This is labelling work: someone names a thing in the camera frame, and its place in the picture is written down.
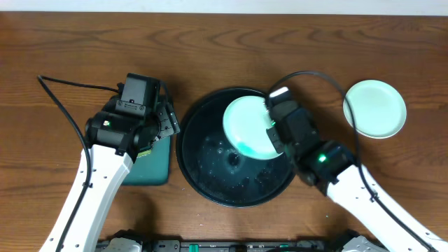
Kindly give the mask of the mint green plate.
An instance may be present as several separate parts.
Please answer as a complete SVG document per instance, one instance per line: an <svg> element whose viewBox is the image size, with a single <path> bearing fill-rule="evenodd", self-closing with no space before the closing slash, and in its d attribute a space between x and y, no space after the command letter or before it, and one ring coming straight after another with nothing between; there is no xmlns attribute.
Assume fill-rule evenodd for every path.
<svg viewBox="0 0 448 252"><path fill-rule="evenodd" d="M353 85L346 93L343 112L351 126L373 139L397 134L407 118L403 97L394 87L380 80L363 80Z"/></svg>
<svg viewBox="0 0 448 252"><path fill-rule="evenodd" d="M227 140L242 155L255 160L271 160L281 155L267 134L272 126L264 97L239 97L227 106L223 114L223 131Z"/></svg>

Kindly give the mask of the green yellow sponge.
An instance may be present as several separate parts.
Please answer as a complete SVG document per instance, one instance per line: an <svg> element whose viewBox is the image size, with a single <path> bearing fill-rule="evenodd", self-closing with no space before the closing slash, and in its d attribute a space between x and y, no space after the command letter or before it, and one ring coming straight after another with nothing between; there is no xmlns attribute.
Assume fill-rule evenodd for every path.
<svg viewBox="0 0 448 252"><path fill-rule="evenodd" d="M145 155L149 155L149 154L151 154L151 152L152 152L152 149L141 151L140 153L138 153L137 157L140 158L140 157L143 157Z"/></svg>

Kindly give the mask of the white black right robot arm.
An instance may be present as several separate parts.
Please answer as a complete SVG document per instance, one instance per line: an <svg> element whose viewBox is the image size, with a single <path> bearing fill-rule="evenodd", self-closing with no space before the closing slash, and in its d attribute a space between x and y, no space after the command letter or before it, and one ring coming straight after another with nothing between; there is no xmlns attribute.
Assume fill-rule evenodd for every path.
<svg viewBox="0 0 448 252"><path fill-rule="evenodd" d="M447 242L404 210L352 154L321 140L308 111L296 101L267 100L274 121L267 133L295 173L356 217L389 251L446 251Z"/></svg>

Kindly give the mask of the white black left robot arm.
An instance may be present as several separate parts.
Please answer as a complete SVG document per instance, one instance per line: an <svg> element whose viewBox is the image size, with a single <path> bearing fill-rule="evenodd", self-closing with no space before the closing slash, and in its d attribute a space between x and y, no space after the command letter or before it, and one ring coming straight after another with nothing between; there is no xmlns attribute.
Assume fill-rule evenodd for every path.
<svg viewBox="0 0 448 252"><path fill-rule="evenodd" d="M136 160L103 144L81 153L78 173L41 251L94 251L121 185L159 186L167 182L171 135L179 132L179 123L170 103L159 105L157 117L162 136Z"/></svg>

